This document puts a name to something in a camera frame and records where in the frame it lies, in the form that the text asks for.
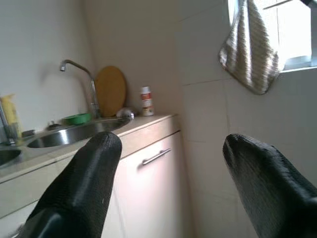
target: faucet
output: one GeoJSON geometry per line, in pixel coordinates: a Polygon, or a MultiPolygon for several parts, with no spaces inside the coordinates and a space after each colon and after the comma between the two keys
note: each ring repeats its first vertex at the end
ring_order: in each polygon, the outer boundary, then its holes
{"type": "Polygon", "coordinates": [[[4,128],[4,132],[5,132],[5,137],[6,137],[5,144],[10,145],[10,146],[14,146],[16,144],[15,141],[16,141],[17,137],[16,137],[16,135],[14,135],[12,126],[10,126],[6,120],[4,110],[2,107],[1,99],[0,99],[0,119],[2,121],[2,125],[4,128]]]}
{"type": "Polygon", "coordinates": [[[93,112],[94,112],[94,116],[95,118],[100,118],[101,114],[100,114],[100,108],[99,108],[99,104],[98,104],[98,100],[97,100],[97,95],[96,95],[96,88],[95,88],[95,80],[92,77],[91,73],[89,72],[89,70],[87,70],[85,67],[79,65],[78,63],[70,60],[70,59],[65,59],[61,62],[60,64],[60,71],[65,72],[66,71],[66,65],[67,64],[72,64],[73,66],[85,71],[89,77],[90,77],[90,85],[91,85],[91,91],[93,94],[93,102],[91,103],[91,106],[93,108],[93,112]]]}

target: wooden cutting board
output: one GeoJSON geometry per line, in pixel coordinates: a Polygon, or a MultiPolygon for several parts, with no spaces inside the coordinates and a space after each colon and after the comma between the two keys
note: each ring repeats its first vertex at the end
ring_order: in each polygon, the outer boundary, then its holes
{"type": "Polygon", "coordinates": [[[126,82],[115,66],[104,67],[95,79],[97,99],[102,117],[114,116],[124,105],[126,82]]]}

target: cabinet handle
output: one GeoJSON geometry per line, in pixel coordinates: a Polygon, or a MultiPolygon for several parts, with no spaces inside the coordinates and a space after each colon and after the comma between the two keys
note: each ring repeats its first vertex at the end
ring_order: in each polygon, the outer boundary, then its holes
{"type": "Polygon", "coordinates": [[[167,154],[168,152],[170,152],[172,149],[168,148],[166,150],[161,150],[157,155],[153,156],[152,158],[149,158],[147,160],[143,160],[142,161],[142,165],[147,165],[148,163],[158,159],[159,157],[167,154]]]}
{"type": "Polygon", "coordinates": [[[10,235],[7,236],[7,238],[16,238],[19,234],[20,234],[20,231],[22,230],[23,228],[23,224],[21,224],[17,229],[16,231],[12,232],[10,235]]]}

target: dish soap bottle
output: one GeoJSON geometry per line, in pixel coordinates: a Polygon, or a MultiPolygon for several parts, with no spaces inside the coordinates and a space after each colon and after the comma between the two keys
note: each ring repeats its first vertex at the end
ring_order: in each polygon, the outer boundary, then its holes
{"type": "Polygon", "coordinates": [[[10,94],[4,97],[1,97],[3,112],[5,114],[6,121],[9,125],[11,134],[15,138],[21,138],[21,126],[16,113],[15,105],[12,102],[12,97],[14,94],[10,94]]]}

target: hanging towel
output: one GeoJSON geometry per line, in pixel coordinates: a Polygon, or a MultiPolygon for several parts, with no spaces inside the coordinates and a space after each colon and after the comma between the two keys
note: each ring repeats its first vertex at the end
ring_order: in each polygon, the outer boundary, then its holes
{"type": "Polygon", "coordinates": [[[219,61],[234,78],[255,94],[266,93],[284,67],[269,40],[255,0],[243,0],[219,61]]]}

